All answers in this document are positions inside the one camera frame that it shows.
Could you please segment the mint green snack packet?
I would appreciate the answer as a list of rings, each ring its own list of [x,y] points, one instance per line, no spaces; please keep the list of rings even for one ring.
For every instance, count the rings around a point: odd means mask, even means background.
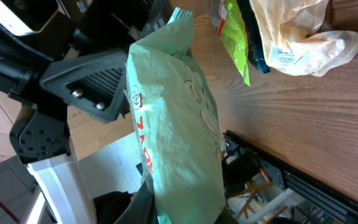
[[[188,55],[191,11],[133,43],[127,93],[160,223],[214,223],[226,201],[216,102]]]

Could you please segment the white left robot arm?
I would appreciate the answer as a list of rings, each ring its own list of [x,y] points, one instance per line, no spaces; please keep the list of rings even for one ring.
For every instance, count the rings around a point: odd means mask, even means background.
[[[0,1],[0,91],[21,104],[9,132],[58,223],[96,223],[68,107],[102,123],[129,112],[129,46],[162,25],[165,1]]]

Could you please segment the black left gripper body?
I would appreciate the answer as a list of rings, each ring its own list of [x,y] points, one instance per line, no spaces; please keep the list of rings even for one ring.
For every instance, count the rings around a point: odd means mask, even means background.
[[[0,90],[32,102],[64,102],[40,86],[51,63],[114,49],[127,52],[134,32],[147,32],[166,5],[155,0],[61,2],[75,24],[68,32],[17,37],[0,25]]]

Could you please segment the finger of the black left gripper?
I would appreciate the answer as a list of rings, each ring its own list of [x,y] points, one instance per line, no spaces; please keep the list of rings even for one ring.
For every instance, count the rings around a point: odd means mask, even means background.
[[[51,63],[40,86],[102,123],[130,112],[126,89],[127,52],[108,50]]]

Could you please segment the green clear snack packet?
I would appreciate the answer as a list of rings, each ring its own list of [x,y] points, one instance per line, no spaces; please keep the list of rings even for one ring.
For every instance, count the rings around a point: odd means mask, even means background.
[[[239,5],[236,0],[209,0],[209,15],[214,32],[223,43],[237,70],[250,86],[249,44]]]

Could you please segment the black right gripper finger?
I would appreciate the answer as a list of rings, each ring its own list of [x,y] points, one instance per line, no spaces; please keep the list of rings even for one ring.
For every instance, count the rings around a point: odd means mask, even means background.
[[[134,199],[114,224],[158,224],[154,194],[143,182]]]

